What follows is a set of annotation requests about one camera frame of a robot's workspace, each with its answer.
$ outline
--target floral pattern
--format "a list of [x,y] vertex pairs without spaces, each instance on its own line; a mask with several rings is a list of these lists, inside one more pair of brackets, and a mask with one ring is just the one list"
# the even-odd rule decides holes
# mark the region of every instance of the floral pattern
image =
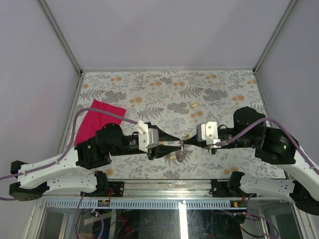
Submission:
[[[233,113],[244,106],[265,113],[256,80],[251,71],[148,71],[87,72],[76,111],[92,101],[127,109],[125,117],[150,121],[181,139],[195,135],[199,123],[216,121],[233,126]],[[76,124],[76,132],[84,118]],[[134,125],[122,122],[125,134]],[[161,142],[181,145],[180,142]],[[129,179],[225,179],[242,171],[258,177],[285,178],[284,171],[254,157],[253,149],[218,150],[209,155],[188,145],[181,151],[149,161],[147,156],[112,158],[100,168],[109,178]]]

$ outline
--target floral tablecloth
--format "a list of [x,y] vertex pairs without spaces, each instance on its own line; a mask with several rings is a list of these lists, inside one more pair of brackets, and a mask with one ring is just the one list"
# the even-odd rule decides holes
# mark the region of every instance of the floral tablecloth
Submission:
[[[240,107],[265,113],[253,72],[241,70],[87,72],[76,111],[90,107],[94,99],[125,108],[127,118],[150,121],[179,138],[192,137],[196,125],[207,121],[232,127],[233,113]],[[76,132],[83,117],[77,121]],[[134,131],[134,125],[126,122],[121,127],[125,134]],[[209,155],[189,145],[154,161],[143,154],[112,157],[112,161],[100,170],[117,179],[222,179],[232,171],[285,177],[283,170],[255,158],[253,149],[225,149]]]

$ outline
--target gray wall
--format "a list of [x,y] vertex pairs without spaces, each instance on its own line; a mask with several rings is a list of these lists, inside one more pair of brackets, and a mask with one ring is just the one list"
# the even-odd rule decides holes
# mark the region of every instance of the gray wall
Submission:
[[[286,22],[259,78],[270,114],[319,164],[319,1],[301,0]],[[319,217],[313,216],[319,232]]]
[[[53,156],[76,73],[35,0],[0,1],[0,176]],[[9,184],[0,182],[0,196]],[[0,238],[19,239],[34,202],[0,201]]]
[[83,69],[252,69],[289,1],[47,0]]

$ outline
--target red cloth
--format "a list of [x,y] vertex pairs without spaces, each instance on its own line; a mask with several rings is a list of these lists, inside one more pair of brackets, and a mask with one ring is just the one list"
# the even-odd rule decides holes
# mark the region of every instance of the red cloth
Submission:
[[[91,108],[108,111],[122,117],[125,115],[125,112],[126,112],[126,109],[112,106],[97,100],[93,101]],[[116,123],[120,125],[121,122],[122,120],[118,118],[108,116],[99,112],[89,111],[85,115],[79,127],[79,131],[78,131],[78,134],[76,135],[74,145],[77,145],[78,143],[84,142],[87,139],[95,136],[95,131],[100,130],[107,123]]]

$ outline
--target black and white robotic arm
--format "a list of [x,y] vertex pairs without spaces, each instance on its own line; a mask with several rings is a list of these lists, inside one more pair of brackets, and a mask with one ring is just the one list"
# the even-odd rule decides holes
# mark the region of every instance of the black and white robotic arm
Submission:
[[[257,193],[281,198],[302,211],[319,215],[319,167],[291,135],[267,127],[266,119],[250,107],[240,108],[234,113],[233,128],[217,126],[217,122],[212,121],[199,124],[196,135],[183,143],[208,149],[211,154],[219,149],[254,148],[255,157],[284,169],[294,180],[263,179],[233,172],[227,184],[232,195]],[[11,174],[16,176],[17,182],[10,185],[9,194],[19,201],[79,192],[87,196],[108,196],[106,174],[94,170],[110,164],[110,156],[145,153],[153,160],[181,149],[161,145],[160,141],[179,141],[179,138],[142,121],[137,123],[132,135],[124,135],[119,125],[109,123],[63,157],[58,155],[34,164],[13,162]]]
[[310,167],[281,129],[267,127],[263,121],[233,142],[221,143],[231,141],[251,124],[265,117],[250,107],[240,108],[234,113],[233,128],[225,125],[217,127],[216,122],[199,124],[196,135],[184,143],[208,149],[211,154],[219,149],[254,148],[256,158],[284,169],[294,180],[265,179],[233,172],[227,184],[229,191],[234,196],[256,193],[280,198],[295,204],[302,211],[319,215],[319,175],[315,172],[319,167],[308,158],[312,163]]

